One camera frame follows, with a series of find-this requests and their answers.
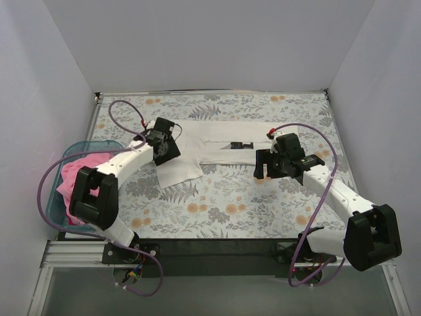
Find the white t shirt robot print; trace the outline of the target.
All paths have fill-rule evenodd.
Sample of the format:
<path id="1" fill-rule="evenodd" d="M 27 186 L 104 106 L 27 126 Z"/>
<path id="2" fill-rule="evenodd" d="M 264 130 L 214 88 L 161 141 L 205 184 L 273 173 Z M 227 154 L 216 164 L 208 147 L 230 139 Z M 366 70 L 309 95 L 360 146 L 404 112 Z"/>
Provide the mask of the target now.
<path id="1" fill-rule="evenodd" d="M 181 155 L 157 167 L 162 189 L 203 176 L 201 165 L 254 165 L 255 151 L 270 147 L 268 122 L 181 120 Z"/>

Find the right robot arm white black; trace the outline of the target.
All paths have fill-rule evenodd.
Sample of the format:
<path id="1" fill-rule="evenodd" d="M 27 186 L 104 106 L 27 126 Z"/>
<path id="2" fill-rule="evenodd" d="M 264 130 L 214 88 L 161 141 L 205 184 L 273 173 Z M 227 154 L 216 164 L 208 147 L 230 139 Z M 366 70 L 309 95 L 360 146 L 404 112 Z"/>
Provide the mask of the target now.
<path id="1" fill-rule="evenodd" d="M 256 152 L 254 177 L 290 178 L 320 197 L 345 223 L 345 232 L 322 227 L 299 235 L 295 256 L 304 261 L 320 254 L 342 257 L 358 271 L 365 271 L 402 254 L 395 211 L 376 205 L 336 180 L 317 155 L 306 155 L 296 134 L 268 134 L 269 149 Z"/>

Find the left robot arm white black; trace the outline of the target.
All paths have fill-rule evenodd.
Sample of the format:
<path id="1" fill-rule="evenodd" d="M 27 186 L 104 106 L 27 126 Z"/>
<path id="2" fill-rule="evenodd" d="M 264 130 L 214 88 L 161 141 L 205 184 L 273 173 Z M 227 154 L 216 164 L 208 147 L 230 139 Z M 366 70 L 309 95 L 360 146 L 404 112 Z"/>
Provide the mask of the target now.
<path id="1" fill-rule="evenodd" d="M 70 214 L 92 226 L 106 239 L 117 242 L 117 255 L 125 263 L 140 255 L 137 235 L 119 217 L 119 189 L 138 169 L 153 162 L 162 165 L 181 155 L 172 136 L 177 124 L 156 118 L 137 134 L 129 146 L 96 167 L 82 167 L 72 192 Z"/>

